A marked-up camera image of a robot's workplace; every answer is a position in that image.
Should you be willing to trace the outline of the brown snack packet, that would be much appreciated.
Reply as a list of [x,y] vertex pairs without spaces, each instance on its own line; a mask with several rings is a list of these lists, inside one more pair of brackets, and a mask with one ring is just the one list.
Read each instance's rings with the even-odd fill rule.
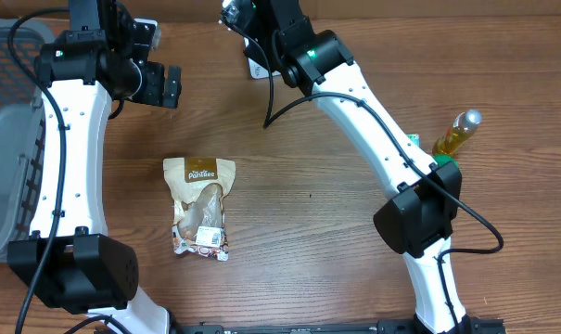
[[168,158],[164,179],[173,200],[172,247],[226,262],[229,246],[223,200],[236,179],[234,161],[215,158]]

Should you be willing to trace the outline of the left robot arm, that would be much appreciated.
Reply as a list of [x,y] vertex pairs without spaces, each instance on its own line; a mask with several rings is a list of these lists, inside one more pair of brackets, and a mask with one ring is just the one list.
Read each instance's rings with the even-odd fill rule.
[[174,109],[181,71],[148,60],[159,25],[118,1],[70,0],[70,26],[26,75],[45,114],[42,180],[28,236],[7,246],[29,299],[115,333],[177,333],[172,313],[140,288],[134,250],[108,234],[102,200],[108,119],[125,102]]

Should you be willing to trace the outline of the green lid jar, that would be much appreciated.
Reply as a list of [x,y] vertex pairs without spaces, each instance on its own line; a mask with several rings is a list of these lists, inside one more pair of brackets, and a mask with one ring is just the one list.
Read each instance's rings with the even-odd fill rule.
[[459,164],[455,160],[455,158],[448,155],[435,155],[434,161],[438,164],[439,167],[445,166],[448,163],[452,163],[456,168],[459,167]]

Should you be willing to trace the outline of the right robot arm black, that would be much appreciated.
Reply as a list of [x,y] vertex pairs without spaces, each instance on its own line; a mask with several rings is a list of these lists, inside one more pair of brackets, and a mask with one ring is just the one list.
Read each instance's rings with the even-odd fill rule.
[[224,1],[221,21],[245,37],[248,58],[297,87],[346,134],[375,174],[387,203],[377,232],[399,253],[421,333],[461,333],[468,317],[448,253],[461,173],[439,166],[391,118],[352,52],[332,31],[315,32],[297,1]]

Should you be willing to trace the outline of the small teal white box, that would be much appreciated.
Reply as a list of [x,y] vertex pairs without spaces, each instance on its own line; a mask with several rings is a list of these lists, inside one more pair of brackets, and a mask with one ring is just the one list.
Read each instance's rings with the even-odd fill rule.
[[421,138],[419,134],[408,134],[408,138],[414,143],[416,146],[421,147]]

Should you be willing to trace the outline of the yellow dish soap bottle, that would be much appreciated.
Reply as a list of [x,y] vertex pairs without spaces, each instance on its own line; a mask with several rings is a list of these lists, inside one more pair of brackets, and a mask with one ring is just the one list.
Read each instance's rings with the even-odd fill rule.
[[482,114],[477,109],[460,113],[445,135],[441,136],[432,148],[432,155],[454,156],[459,148],[478,129],[482,122]]

